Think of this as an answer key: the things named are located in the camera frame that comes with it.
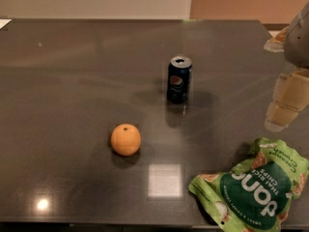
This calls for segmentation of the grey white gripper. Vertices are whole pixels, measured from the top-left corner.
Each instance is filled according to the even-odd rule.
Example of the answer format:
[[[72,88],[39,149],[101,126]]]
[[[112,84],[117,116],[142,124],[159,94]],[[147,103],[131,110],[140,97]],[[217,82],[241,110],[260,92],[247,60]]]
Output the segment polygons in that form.
[[[289,74],[277,78],[272,102],[267,110],[265,127],[269,131],[282,131],[309,104],[309,2],[285,27],[269,39],[264,49],[283,52],[285,59],[297,67]]]

